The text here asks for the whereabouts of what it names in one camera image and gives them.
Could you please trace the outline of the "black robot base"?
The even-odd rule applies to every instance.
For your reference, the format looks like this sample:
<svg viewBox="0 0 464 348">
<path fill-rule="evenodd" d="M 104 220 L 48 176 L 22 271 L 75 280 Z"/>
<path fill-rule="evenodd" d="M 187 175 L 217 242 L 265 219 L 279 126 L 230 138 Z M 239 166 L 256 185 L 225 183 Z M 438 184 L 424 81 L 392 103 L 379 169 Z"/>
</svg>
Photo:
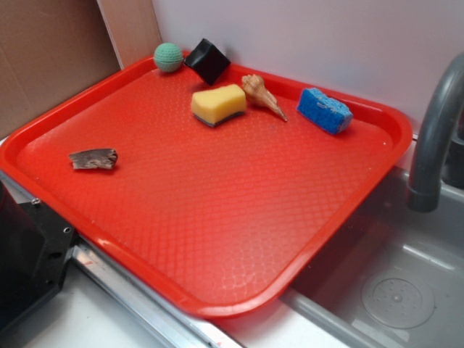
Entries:
<svg viewBox="0 0 464 348">
<path fill-rule="evenodd" d="M 18 203 L 1 184 L 1 333 L 57 295 L 77 239 L 44 203 Z"/>
</svg>

